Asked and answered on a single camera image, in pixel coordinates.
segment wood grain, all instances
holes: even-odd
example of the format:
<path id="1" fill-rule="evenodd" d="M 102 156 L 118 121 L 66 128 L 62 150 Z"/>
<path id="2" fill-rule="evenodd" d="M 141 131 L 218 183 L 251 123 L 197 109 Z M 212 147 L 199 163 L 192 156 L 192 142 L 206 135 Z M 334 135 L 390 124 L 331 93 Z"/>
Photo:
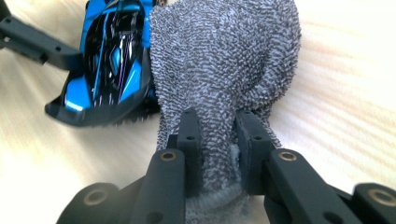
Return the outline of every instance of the wood grain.
<path id="1" fill-rule="evenodd" d="M 85 1 L 6 1 L 21 20 L 77 48 Z M 396 4 L 296 0 L 303 29 L 299 67 L 271 125 L 331 185 L 396 189 Z M 76 129 L 44 114 L 67 72 L 0 50 L 0 223 L 54 223 L 96 182 L 120 188 L 146 172 L 158 116 L 118 127 Z M 250 223 L 268 223 L 262 197 Z"/>

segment tabletop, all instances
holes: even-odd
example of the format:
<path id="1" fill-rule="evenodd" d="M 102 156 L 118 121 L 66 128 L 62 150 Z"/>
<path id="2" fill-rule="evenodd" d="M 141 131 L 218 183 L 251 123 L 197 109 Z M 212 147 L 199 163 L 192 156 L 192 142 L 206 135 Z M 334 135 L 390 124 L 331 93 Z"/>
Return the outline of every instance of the tabletop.
<path id="1" fill-rule="evenodd" d="M 302 25 L 296 76 L 274 105 L 271 127 L 330 185 L 396 189 L 396 3 L 295 0 Z M 83 0 L 6 1 L 13 15 L 75 48 Z M 74 128 L 44 113 L 67 71 L 0 50 L 0 223 L 54 223 L 81 189 L 123 188 L 145 174 L 159 116 Z M 250 223 L 269 223 L 262 197 Z"/>

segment gray cloth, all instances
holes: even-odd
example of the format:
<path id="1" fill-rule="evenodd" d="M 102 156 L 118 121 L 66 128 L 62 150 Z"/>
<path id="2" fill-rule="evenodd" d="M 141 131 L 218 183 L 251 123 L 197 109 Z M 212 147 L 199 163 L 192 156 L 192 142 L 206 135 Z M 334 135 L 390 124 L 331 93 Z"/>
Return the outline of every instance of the gray cloth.
<path id="1" fill-rule="evenodd" d="M 204 187 L 187 200 L 188 223 L 231 223 L 247 210 L 239 186 L 235 111 L 253 111 L 271 134 L 271 105 L 290 86 L 300 48 L 292 0 L 180 0 L 151 11 L 151 60 L 162 115 L 158 150 L 194 107 Z"/>

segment fuzzy gray fabric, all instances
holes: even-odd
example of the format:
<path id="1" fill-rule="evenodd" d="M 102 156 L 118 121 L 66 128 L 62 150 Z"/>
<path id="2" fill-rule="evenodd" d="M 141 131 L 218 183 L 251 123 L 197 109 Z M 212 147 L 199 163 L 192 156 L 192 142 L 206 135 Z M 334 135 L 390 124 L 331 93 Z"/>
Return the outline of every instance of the fuzzy gray fabric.
<path id="1" fill-rule="evenodd" d="M 271 105 L 290 86 L 300 48 L 292 0 L 180 0 L 151 11 L 151 60 L 162 109 L 158 150 L 194 107 L 203 139 L 204 187 L 187 223 L 232 223 L 247 210 L 239 186 L 235 112 L 253 111 L 271 134 Z"/>

